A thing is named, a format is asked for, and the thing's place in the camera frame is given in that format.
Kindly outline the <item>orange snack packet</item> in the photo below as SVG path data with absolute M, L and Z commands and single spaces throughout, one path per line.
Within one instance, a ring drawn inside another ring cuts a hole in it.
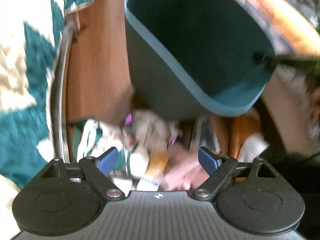
M 162 175 L 169 161 L 169 156 L 164 152 L 152 151 L 145 175 L 157 178 Z

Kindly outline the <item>teal cream zigzag quilt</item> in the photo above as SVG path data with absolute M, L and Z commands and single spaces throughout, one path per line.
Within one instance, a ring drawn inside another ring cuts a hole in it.
M 65 18 L 94 0 L 1 0 L 1 175 L 20 189 L 54 156 L 49 101 Z

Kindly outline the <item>orange yellow floral bed mat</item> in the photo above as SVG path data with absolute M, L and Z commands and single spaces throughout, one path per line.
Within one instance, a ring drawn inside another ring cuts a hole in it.
M 319 55 L 319 34 L 294 7 L 284 0 L 252 1 L 296 52 Z

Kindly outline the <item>teal plastic trash bin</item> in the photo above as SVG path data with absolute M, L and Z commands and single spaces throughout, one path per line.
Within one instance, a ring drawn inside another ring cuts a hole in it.
M 131 82 L 165 119 L 242 115 L 274 73 L 253 59 L 273 44 L 237 0 L 124 0 L 124 14 Z

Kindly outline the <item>grey purple wrapper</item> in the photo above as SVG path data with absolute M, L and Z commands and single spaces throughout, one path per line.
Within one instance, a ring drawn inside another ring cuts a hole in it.
M 150 110 L 135 109 L 121 124 L 123 137 L 135 141 L 148 151 L 165 152 L 182 135 L 178 123 L 165 121 Z

